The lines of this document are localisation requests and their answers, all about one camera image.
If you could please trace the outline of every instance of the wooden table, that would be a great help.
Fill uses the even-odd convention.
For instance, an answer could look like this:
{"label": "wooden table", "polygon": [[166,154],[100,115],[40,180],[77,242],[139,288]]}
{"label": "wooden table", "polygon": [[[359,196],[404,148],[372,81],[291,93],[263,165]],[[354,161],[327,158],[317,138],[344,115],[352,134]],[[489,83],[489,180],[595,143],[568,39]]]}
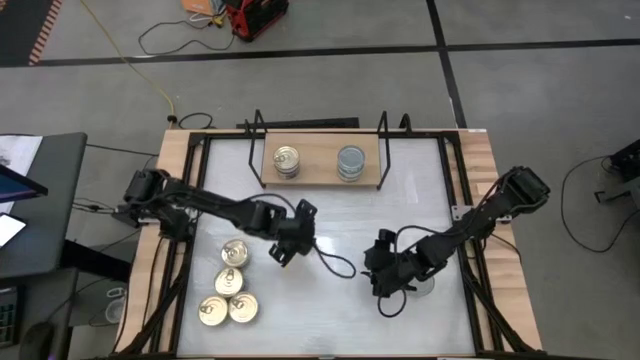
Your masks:
{"label": "wooden table", "polygon": [[[187,144],[191,130],[167,130],[165,132],[157,168],[168,171],[173,177],[181,178],[184,162],[187,154]],[[243,130],[206,130],[210,133],[242,133]],[[272,132],[302,132],[322,130],[269,130]],[[340,132],[341,129],[331,129],[331,132]],[[344,129],[343,131],[371,131],[370,129]],[[469,179],[469,186],[474,203],[480,201],[482,196],[498,178],[496,164],[491,151],[489,136],[485,130],[458,130],[461,141],[462,153]],[[201,147],[196,148],[194,164],[191,167],[191,185],[195,185],[199,169]],[[462,192],[460,178],[458,176],[456,162],[453,156],[449,156],[452,178],[458,203],[462,202]],[[133,264],[133,272],[129,281],[129,302],[127,304],[127,318],[124,322],[122,337],[117,351],[124,349],[142,328],[143,320],[149,318],[157,306],[158,294],[162,281],[162,274],[165,268],[168,240],[161,240],[158,236],[158,226],[147,226],[142,230],[138,243],[137,255]],[[515,244],[513,232],[508,225],[498,225],[495,234]],[[158,251],[155,266],[153,266],[154,255]],[[176,264],[174,266],[174,276],[177,274],[182,261],[183,247],[178,248]],[[540,337],[536,327],[535,318],[527,292],[527,285],[524,280],[522,267],[518,261],[517,254],[507,247],[491,240],[487,242],[485,258],[489,279],[493,289],[494,301],[504,317],[511,326],[520,334],[522,339],[534,348],[540,349]],[[151,297],[148,297],[149,283],[151,280]],[[160,340],[160,351],[168,351],[171,328],[173,325],[174,304],[169,308],[162,327]],[[478,303],[478,314],[480,318],[481,331],[486,349],[491,349],[491,333],[489,331],[488,319],[482,306]]]}

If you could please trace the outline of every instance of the wooden board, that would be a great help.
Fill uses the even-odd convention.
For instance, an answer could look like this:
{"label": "wooden board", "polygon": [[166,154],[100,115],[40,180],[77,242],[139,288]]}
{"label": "wooden board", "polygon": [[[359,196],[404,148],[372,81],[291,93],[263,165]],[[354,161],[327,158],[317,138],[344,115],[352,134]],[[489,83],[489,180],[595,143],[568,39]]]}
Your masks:
{"label": "wooden board", "polygon": [[[338,152],[355,145],[365,153],[364,171],[354,182],[338,177]],[[291,146],[300,154],[300,173],[293,179],[282,179],[273,165],[273,153],[282,146]],[[380,150],[374,134],[283,134],[265,135],[262,161],[262,182],[279,185],[348,185],[376,186],[380,183]]]}
{"label": "wooden board", "polygon": [[[451,131],[451,129],[417,129],[416,131]],[[226,133],[226,134],[242,134],[244,130],[235,129],[211,129],[204,130],[208,133]],[[282,129],[270,130],[270,133],[302,133],[302,132],[372,132],[372,129]],[[404,132],[400,129],[389,129],[389,132]],[[458,130],[460,134],[462,153],[466,164],[467,175],[470,182],[471,192],[474,201],[477,202],[482,198],[484,192],[488,189],[497,178],[493,153],[489,136],[486,131],[478,130]],[[157,167],[169,171],[172,176],[181,177],[184,168],[184,160],[187,153],[187,144],[189,140],[189,130],[167,130],[162,142],[162,149],[158,158]],[[461,201],[460,177],[457,173],[457,167],[452,153],[449,153],[449,161],[451,166],[453,185],[456,195]],[[192,167],[191,179],[196,179],[198,165]],[[158,241],[157,225],[145,227],[142,230],[140,241],[138,242],[137,256],[133,264],[133,272],[130,281],[129,303],[127,303],[127,319],[124,329],[121,327],[122,337],[117,347],[117,351],[125,348],[135,335],[142,328],[144,322],[144,309],[148,299],[150,299],[147,318],[156,307],[156,300],[160,292],[160,281],[165,266],[166,250],[165,244],[161,244],[160,254],[156,261],[154,276],[151,286],[151,297],[147,297],[149,280],[151,279],[151,267],[153,265],[154,252]],[[499,225],[496,228],[496,234],[512,244],[515,244],[513,232],[510,226]],[[182,262],[182,250],[176,256],[176,265],[174,269],[180,267]],[[506,320],[521,335],[524,341],[534,348],[541,348],[540,336],[536,327],[536,321],[533,316],[529,294],[527,292],[526,283],[522,267],[518,262],[515,252],[504,247],[500,243],[489,240],[485,251],[485,258],[489,270],[489,278],[491,280],[494,300],[498,309],[502,312]],[[484,338],[484,344],[487,349],[491,348],[491,333],[489,332],[486,312],[478,303],[478,314],[481,321],[481,331]],[[172,330],[173,311],[169,311],[165,317],[164,326],[162,328],[162,337],[160,342],[160,351],[169,350],[169,336]]]}

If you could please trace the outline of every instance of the can lid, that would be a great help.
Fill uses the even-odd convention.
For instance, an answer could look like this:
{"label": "can lid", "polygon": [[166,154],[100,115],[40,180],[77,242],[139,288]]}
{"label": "can lid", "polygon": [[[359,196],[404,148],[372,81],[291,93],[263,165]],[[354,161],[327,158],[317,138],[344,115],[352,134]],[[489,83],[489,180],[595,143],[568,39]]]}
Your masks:
{"label": "can lid", "polygon": [[200,321],[208,326],[216,326],[227,317],[227,300],[220,296],[210,296],[198,306]]}
{"label": "can lid", "polygon": [[283,146],[273,153],[273,164],[278,170],[292,170],[298,166],[300,155],[291,146]]}
{"label": "can lid", "polygon": [[258,300],[248,292],[238,293],[229,300],[229,316],[239,323],[251,321],[258,313]]}
{"label": "can lid", "polygon": [[231,240],[224,244],[221,255],[225,264],[233,267],[240,267],[249,259],[247,245],[240,239]]}
{"label": "can lid", "polygon": [[224,268],[216,275],[215,287],[216,291],[224,296],[230,297],[238,293],[242,289],[242,273],[236,268]]}
{"label": "can lid", "polygon": [[359,173],[364,169],[364,151],[355,145],[347,145],[338,152],[338,169],[346,174]]}

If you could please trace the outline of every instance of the gold can lid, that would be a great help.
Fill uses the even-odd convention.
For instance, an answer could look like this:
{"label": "gold can lid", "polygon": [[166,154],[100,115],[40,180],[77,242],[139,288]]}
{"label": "gold can lid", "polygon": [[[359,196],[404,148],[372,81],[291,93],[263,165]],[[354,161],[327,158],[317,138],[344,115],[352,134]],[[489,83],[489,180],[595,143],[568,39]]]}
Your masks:
{"label": "gold can lid", "polygon": [[249,260],[249,250],[244,241],[236,239],[222,247],[222,260],[231,267],[242,267]]}
{"label": "gold can lid", "polygon": [[258,313],[258,300],[243,291],[229,300],[229,316],[239,323],[251,321]]}
{"label": "gold can lid", "polygon": [[216,275],[216,291],[224,297],[237,294],[242,289],[242,284],[242,273],[236,268],[224,268]]}
{"label": "gold can lid", "polygon": [[227,300],[221,296],[210,296],[198,307],[200,321],[207,326],[216,326],[227,317]]}
{"label": "gold can lid", "polygon": [[273,153],[273,164],[278,170],[289,171],[298,167],[300,155],[291,146],[283,146]]}

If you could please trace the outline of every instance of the yellow cable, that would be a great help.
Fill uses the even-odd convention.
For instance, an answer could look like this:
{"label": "yellow cable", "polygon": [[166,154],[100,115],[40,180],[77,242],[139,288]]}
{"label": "yellow cable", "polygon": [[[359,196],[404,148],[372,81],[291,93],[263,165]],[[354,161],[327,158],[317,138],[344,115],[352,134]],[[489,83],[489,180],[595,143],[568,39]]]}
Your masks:
{"label": "yellow cable", "polygon": [[82,3],[82,5],[84,6],[85,9],[87,9],[87,11],[89,12],[89,15],[91,15],[91,17],[93,18],[93,20],[96,22],[96,24],[98,24],[98,26],[100,27],[100,29],[102,30],[102,32],[104,33],[104,35],[107,37],[107,39],[109,40],[109,42],[111,43],[111,45],[113,46],[114,49],[116,49],[116,51],[118,52],[118,56],[120,56],[120,59],[122,59],[122,61],[129,65],[129,67],[131,68],[131,70],[135,71],[136,74],[140,75],[141,78],[145,79],[149,85],[151,85],[158,93],[160,93],[160,95],[162,95],[165,99],[167,99],[167,102],[169,103],[169,108],[170,108],[170,112],[171,115],[175,116],[176,115],[176,107],[173,105],[173,101],[171,101],[171,97],[169,95],[167,95],[167,92],[164,91],[158,84],[156,84],[155,82],[153,82],[153,80],[149,79],[148,77],[146,77],[143,73],[141,73],[138,69],[136,69],[125,57],[124,55],[122,55],[122,52],[120,52],[120,48],[118,47],[118,45],[116,45],[115,41],[113,41],[113,39],[111,38],[111,35],[109,35],[109,32],[107,31],[107,29],[105,29],[105,27],[102,25],[102,23],[100,22],[100,20],[98,20],[98,17],[96,16],[96,14],[93,13],[93,11],[91,11],[91,9],[89,8],[89,5],[87,5],[87,3],[84,2],[84,0],[80,0],[80,2]]}

